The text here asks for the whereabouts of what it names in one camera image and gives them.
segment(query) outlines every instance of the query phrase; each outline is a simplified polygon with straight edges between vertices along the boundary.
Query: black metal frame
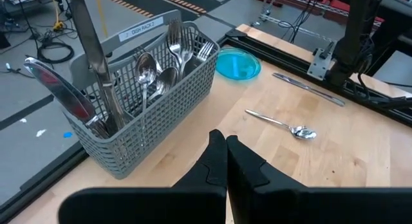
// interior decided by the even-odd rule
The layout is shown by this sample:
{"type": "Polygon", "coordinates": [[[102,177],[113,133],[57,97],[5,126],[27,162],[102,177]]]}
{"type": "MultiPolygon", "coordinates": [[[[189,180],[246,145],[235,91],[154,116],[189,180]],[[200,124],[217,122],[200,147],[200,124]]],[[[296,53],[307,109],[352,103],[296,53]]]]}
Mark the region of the black metal frame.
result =
{"type": "MultiPolygon", "coordinates": [[[[387,106],[388,103],[386,102],[376,102],[379,100],[390,101],[393,100],[393,98],[372,89],[369,89],[369,93],[370,97],[373,100],[366,100],[358,96],[357,94],[365,93],[364,88],[360,84],[351,82],[349,80],[347,80],[343,86],[336,86],[325,80],[317,80],[307,74],[307,71],[310,67],[310,62],[306,62],[291,53],[287,53],[259,40],[248,37],[247,34],[239,30],[233,29],[229,31],[228,33],[226,33],[224,38],[219,40],[218,44],[220,46],[229,45],[245,50],[263,61],[278,66],[283,70],[293,73],[305,80],[313,82],[314,84],[328,89],[342,97],[352,100],[382,115],[390,117],[397,122],[412,127],[412,109],[408,106],[394,109],[390,106],[387,106]]],[[[403,98],[399,98],[398,100],[399,102],[404,101],[403,98]]]]}

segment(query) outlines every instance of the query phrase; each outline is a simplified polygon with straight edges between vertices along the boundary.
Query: gray plastic basket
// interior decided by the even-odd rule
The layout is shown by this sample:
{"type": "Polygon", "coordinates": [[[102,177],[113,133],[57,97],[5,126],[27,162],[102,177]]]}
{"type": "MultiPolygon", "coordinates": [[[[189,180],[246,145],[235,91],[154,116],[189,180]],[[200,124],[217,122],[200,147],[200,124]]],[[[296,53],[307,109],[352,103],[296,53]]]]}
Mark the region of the gray plastic basket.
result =
{"type": "MultiPolygon", "coordinates": [[[[110,53],[145,32],[169,24],[173,19],[181,20],[179,11],[173,10],[138,23],[102,42],[103,51],[105,54],[110,53]]],[[[142,97],[133,69],[137,57],[143,51],[150,52],[162,68],[175,65],[175,61],[165,43],[166,33],[145,47],[144,50],[137,48],[133,56],[109,65],[109,70],[113,75],[112,79],[115,79],[117,83],[116,93],[120,105],[128,118],[133,119],[111,138],[101,139],[96,137],[80,120],[63,109],[86,152],[117,179],[125,178],[131,173],[206,97],[211,89],[220,47],[201,33],[194,23],[184,22],[183,25],[190,28],[191,35],[194,37],[193,58],[197,56],[200,48],[206,42],[214,44],[212,53],[205,62],[193,67],[194,70],[170,91],[157,100],[149,102],[148,108],[143,113],[139,113],[142,97]]],[[[95,105],[97,115],[107,118],[105,107],[100,100],[95,76],[89,68],[84,53],[70,62],[70,70],[73,75],[73,85],[86,92],[95,105]]],[[[155,90],[156,83],[153,83],[149,87],[148,95],[150,96],[155,90]]]]}

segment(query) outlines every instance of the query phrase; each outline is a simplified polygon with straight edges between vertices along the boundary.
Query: blue plate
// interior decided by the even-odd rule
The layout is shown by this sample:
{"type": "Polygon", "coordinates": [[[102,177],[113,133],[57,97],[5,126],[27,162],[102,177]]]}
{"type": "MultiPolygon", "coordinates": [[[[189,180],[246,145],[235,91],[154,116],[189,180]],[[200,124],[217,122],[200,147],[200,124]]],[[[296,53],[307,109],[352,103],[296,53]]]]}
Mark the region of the blue plate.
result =
{"type": "Polygon", "coordinates": [[[260,73],[261,64],[250,53],[237,48],[224,48],[220,51],[216,70],[233,80],[247,80],[260,73]]]}

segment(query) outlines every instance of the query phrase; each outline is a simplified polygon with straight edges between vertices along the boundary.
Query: wooden tabletop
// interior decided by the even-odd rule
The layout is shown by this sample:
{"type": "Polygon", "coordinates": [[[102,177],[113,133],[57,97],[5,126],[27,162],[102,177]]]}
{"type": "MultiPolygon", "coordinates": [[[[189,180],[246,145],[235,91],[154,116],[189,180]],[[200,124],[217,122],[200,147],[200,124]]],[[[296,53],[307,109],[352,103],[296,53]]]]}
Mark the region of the wooden tabletop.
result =
{"type": "MultiPolygon", "coordinates": [[[[311,61],[312,53],[246,25],[248,35],[311,61]]],[[[61,202],[88,187],[168,187],[195,163],[208,134],[219,129],[239,139],[274,167],[307,186],[412,186],[412,129],[349,100],[339,107],[271,76],[280,72],[330,93],[266,62],[248,82],[216,74],[211,93],[130,174],[116,180],[91,158],[45,192],[11,223],[57,223],[61,202]],[[251,109],[291,125],[317,131],[312,141],[296,140],[288,131],[244,112],[251,109]]],[[[366,84],[392,96],[410,94],[363,76],[366,84]]],[[[232,222],[228,206],[227,223],[232,222]]]]}

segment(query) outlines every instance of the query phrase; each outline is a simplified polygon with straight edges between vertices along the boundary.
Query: metal fork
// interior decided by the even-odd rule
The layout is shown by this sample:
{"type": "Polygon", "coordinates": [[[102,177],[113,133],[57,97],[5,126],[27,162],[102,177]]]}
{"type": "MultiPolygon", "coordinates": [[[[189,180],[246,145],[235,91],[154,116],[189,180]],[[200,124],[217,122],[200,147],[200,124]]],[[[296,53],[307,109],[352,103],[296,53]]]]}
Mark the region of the metal fork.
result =
{"type": "Polygon", "coordinates": [[[207,57],[209,56],[209,54],[211,54],[211,51],[213,49],[213,44],[210,42],[206,42],[206,44],[204,44],[198,55],[196,56],[196,60],[200,61],[200,62],[205,62],[207,60],[207,57]]]}
{"type": "Polygon", "coordinates": [[[193,56],[193,36],[190,28],[184,28],[181,26],[182,33],[182,64],[180,65],[180,71],[178,74],[178,80],[182,80],[185,75],[185,66],[192,59],[193,56]]]}
{"type": "Polygon", "coordinates": [[[180,44],[181,27],[181,22],[175,19],[169,23],[169,29],[167,31],[166,44],[169,51],[172,53],[172,56],[174,57],[177,66],[182,65],[182,45],[180,44]]]}

